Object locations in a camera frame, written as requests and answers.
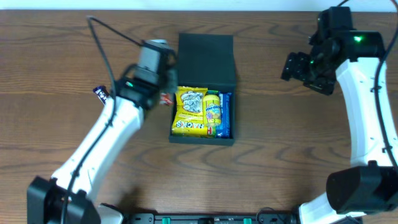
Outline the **purple Dairy Milk bar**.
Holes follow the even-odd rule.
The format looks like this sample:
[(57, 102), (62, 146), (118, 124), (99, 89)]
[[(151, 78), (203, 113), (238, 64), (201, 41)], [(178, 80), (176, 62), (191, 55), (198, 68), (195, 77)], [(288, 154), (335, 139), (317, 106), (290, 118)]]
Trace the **purple Dairy Milk bar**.
[(109, 93), (105, 86), (102, 85), (93, 88), (93, 93), (101, 100), (102, 104), (106, 104), (109, 98)]

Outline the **yellow Hacks candy bag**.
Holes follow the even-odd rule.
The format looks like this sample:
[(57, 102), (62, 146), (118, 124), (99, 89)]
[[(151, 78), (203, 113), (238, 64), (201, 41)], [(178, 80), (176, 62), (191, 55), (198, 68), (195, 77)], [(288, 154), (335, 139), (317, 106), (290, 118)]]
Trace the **yellow Hacks candy bag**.
[(204, 122), (203, 98), (207, 88), (179, 86), (175, 93), (177, 109), (172, 124), (175, 136), (205, 137), (208, 128)]

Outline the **blue Oreo cookie pack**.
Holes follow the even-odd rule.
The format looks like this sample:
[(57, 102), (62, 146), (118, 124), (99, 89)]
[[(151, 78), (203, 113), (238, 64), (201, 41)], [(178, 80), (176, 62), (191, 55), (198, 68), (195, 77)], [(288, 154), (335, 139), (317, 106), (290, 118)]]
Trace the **blue Oreo cookie pack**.
[(221, 106), (221, 124), (216, 127), (216, 138), (228, 139), (231, 132), (230, 104), (231, 93), (219, 93)]

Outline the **yellow Mentos gum bottle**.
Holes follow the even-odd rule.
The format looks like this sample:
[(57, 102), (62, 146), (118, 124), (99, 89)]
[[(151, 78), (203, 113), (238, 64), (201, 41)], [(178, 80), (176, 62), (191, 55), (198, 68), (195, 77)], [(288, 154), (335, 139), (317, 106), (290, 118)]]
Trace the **yellow Mentos gum bottle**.
[(217, 95), (206, 95), (203, 99), (205, 124), (216, 127), (221, 124), (221, 104)]

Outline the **green red KitKat Milo bar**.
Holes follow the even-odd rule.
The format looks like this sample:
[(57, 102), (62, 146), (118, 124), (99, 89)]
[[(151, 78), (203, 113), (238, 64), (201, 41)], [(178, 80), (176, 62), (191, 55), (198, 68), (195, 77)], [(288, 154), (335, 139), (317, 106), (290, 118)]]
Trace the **green red KitKat Milo bar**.
[(160, 94), (160, 100), (159, 100), (159, 104), (160, 105), (170, 106), (173, 103), (174, 103), (174, 100), (173, 100), (172, 95), (170, 93), (161, 93)]

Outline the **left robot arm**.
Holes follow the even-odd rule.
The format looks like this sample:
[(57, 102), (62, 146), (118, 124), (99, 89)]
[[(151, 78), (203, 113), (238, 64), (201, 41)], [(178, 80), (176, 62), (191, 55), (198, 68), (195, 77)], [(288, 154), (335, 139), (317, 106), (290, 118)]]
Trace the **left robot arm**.
[[(162, 91), (174, 91), (177, 74), (169, 64), (175, 52), (166, 40), (143, 43), (139, 63), (128, 66), (113, 87), (99, 118), (72, 156), (49, 180), (36, 177), (27, 189), (28, 223), (122, 223), (110, 205), (95, 206), (103, 179), (128, 140), (158, 104)], [(127, 73), (133, 72), (132, 78)]]

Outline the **green Haribo gummy bag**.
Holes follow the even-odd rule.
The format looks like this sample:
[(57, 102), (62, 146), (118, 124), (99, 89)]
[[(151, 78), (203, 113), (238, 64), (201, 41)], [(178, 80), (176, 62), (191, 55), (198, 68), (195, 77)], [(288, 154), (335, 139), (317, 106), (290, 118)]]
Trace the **green Haribo gummy bag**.
[[(206, 95), (217, 95), (218, 96), (218, 91), (215, 90), (208, 90)], [(208, 126), (208, 135), (214, 137), (216, 135), (216, 127), (209, 127)]]

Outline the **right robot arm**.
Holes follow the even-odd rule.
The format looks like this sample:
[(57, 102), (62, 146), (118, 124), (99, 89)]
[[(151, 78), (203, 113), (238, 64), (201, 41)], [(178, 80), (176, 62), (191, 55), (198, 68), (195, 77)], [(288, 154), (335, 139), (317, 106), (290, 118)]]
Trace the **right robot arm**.
[(324, 95), (339, 85), (351, 136), (351, 166), (328, 176), (326, 190), (298, 207), (297, 223), (354, 223), (397, 208), (397, 132), (386, 86), (391, 48), (376, 31), (357, 30), (348, 7), (322, 11), (312, 50), (288, 55), (282, 79)]

